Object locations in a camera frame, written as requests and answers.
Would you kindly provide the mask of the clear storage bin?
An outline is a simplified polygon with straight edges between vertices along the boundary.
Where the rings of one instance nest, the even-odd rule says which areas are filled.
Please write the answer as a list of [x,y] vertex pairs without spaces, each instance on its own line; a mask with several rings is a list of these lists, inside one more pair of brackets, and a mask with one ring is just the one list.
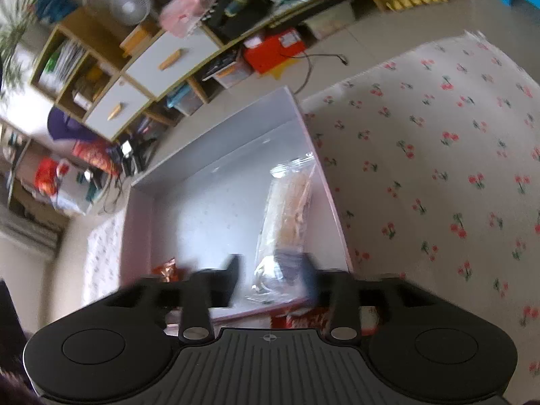
[[252,74],[252,67],[243,59],[240,59],[223,70],[214,73],[212,77],[225,90],[229,90],[231,87],[249,78]]

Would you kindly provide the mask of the pink cardboard box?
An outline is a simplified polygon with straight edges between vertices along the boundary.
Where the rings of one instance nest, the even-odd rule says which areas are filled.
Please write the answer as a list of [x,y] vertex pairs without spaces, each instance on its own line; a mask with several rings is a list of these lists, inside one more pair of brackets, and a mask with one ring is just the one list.
[[167,260],[188,271],[221,269],[236,254],[239,281],[229,305],[211,312],[215,324],[328,315],[330,294],[270,304],[247,297],[271,171],[313,150],[297,103],[282,87],[148,169],[128,193],[122,287],[152,281]]

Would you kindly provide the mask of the small white desk fan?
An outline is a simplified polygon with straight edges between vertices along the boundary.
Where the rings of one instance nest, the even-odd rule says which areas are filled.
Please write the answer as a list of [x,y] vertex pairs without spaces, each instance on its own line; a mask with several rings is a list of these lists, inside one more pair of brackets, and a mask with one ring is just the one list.
[[111,0],[109,9],[115,19],[126,26],[145,21],[153,10],[153,0]]

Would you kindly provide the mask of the purple cap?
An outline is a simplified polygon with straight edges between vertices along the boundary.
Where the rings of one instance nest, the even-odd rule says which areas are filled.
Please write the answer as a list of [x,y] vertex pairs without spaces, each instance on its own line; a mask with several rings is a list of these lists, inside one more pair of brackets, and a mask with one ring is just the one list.
[[91,143],[99,139],[92,130],[55,106],[49,111],[47,129],[53,141],[75,140]]

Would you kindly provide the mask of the red cardboard box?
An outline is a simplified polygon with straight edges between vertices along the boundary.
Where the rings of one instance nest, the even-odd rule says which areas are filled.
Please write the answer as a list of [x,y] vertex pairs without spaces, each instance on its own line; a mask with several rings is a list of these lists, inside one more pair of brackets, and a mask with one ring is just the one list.
[[243,58],[258,74],[263,75],[305,50],[306,43],[301,35],[290,28],[267,37],[254,49],[245,49]]

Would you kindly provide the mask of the white shopping bag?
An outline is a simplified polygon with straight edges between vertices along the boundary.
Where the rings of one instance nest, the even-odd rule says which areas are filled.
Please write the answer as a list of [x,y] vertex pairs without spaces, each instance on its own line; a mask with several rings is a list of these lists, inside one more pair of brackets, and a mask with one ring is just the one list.
[[53,207],[66,214],[86,215],[92,206],[91,183],[85,171],[68,159],[43,158],[37,168],[34,185]]

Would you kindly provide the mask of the clear long biscuit packet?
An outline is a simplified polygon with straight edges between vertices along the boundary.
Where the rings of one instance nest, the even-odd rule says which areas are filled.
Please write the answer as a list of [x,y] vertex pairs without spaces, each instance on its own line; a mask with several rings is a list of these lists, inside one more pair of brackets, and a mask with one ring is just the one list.
[[299,275],[316,162],[312,153],[270,171],[251,289],[256,303],[288,303],[301,293]]

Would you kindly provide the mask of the red lantern bag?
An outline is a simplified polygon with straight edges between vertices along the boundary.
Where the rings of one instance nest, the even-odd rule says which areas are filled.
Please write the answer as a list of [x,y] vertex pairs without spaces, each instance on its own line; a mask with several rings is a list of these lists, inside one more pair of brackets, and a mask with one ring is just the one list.
[[103,139],[97,139],[92,142],[78,140],[72,149],[72,154],[106,174],[118,177],[120,169],[107,152],[109,148],[108,142]]

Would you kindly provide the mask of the long wooden tv cabinet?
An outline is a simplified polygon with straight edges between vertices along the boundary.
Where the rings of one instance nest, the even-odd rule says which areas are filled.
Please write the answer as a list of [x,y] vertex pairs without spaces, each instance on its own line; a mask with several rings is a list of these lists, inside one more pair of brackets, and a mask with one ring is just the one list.
[[153,10],[126,26],[111,0],[82,0],[54,25],[30,84],[55,106],[113,141],[149,106],[187,82],[206,97],[194,75],[208,61],[317,0],[214,0],[187,37],[164,31]]

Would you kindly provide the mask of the small red snack packet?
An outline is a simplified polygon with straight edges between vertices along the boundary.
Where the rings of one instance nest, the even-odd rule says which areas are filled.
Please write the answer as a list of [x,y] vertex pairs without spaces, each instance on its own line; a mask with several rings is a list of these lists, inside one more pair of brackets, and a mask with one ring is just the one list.
[[189,274],[189,267],[177,266],[176,259],[172,258],[154,268],[152,274],[163,282],[183,281]]

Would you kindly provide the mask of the red white snack packet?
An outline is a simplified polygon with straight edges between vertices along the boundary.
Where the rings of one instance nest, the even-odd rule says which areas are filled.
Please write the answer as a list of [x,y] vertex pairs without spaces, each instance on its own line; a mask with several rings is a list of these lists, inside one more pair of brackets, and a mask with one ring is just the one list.
[[[374,306],[359,309],[361,334],[371,335],[378,328],[379,316]],[[329,308],[294,305],[271,312],[272,329],[314,328],[323,332],[329,322]]]

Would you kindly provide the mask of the cherry print tablecloth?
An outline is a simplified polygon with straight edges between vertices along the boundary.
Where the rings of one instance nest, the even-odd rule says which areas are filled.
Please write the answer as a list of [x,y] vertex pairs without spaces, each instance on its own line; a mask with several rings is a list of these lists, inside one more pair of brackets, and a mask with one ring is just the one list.
[[[305,247],[319,264],[419,284],[516,345],[505,393],[539,397],[539,87],[471,33],[297,103],[319,168]],[[121,284],[126,208],[89,239],[82,303]]]

